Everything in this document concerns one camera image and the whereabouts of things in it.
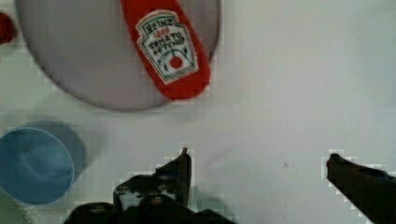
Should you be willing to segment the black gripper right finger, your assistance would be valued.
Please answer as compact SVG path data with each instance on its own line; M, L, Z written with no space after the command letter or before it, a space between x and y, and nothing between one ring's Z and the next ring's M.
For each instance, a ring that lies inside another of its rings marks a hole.
M326 162L327 179L374 224L396 223L395 177L333 153Z

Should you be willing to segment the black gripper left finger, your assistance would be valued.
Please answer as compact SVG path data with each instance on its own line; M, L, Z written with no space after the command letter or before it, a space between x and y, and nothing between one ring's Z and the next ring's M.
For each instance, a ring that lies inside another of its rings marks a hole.
M112 203L85 203L64 224L236 224L219 213L188 208L191 156L180 155L151 175L135 175L115 187Z

